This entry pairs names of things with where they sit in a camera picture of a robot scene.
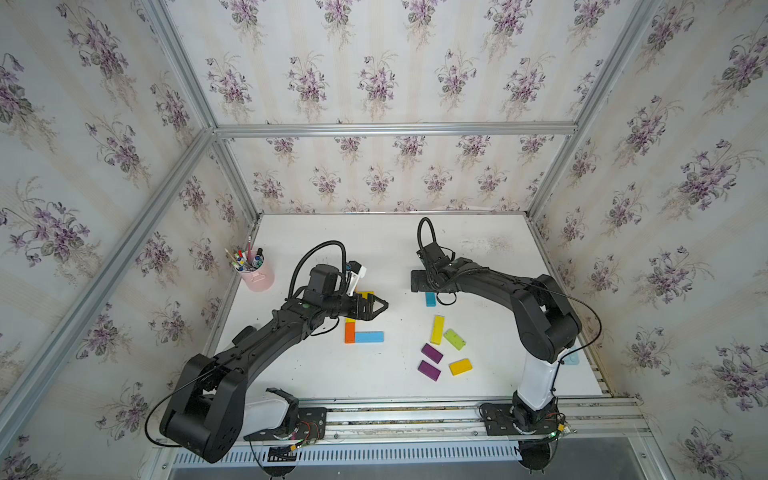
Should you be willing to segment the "teal long block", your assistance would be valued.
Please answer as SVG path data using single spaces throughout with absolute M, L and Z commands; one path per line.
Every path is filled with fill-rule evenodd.
M 425 293 L 425 305 L 428 308 L 434 308 L 437 305 L 436 294 L 434 292 Z

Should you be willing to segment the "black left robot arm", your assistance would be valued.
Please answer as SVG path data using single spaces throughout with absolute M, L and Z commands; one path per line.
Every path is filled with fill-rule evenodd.
M 221 460 L 241 437 L 247 390 L 269 365 L 328 318 L 372 321 L 388 309 L 386 300 L 349 288 L 349 278 L 346 271 L 319 264 L 266 325 L 243 329 L 231 348 L 212 357 L 193 356 L 168 396 L 159 433 L 209 463 Z

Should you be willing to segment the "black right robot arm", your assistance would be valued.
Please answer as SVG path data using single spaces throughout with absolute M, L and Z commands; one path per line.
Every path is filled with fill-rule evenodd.
M 413 292 L 468 293 L 509 309 L 526 350 L 523 376 L 510 415 L 523 433 L 555 418 L 559 364 L 582 330 L 568 297 L 549 275 L 518 277 L 460 257 L 449 258 L 437 243 L 417 250 L 423 268 L 411 272 Z

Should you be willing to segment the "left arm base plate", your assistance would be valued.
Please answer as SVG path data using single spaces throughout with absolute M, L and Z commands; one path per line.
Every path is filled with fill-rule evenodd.
M 243 427 L 243 440 L 252 442 L 299 441 L 313 443 L 325 436 L 328 409 L 323 407 L 299 407 L 290 410 L 282 423 L 272 429 L 246 431 Z

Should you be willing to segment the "light blue long block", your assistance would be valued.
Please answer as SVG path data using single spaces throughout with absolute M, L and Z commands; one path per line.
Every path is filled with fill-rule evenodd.
M 383 331 L 362 331 L 356 332 L 354 341 L 360 344 L 378 344 L 385 340 Z

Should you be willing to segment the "orange-red block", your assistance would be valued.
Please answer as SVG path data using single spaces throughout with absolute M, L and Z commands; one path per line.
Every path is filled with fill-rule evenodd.
M 346 322 L 344 328 L 344 343 L 354 344 L 356 341 L 356 324 L 354 322 Z

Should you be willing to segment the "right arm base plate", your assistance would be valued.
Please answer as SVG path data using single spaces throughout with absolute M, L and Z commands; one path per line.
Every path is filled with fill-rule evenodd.
M 566 424 L 566 415 L 559 410 L 556 400 L 536 411 L 522 402 L 483 403 L 479 414 L 488 436 L 557 437 Z

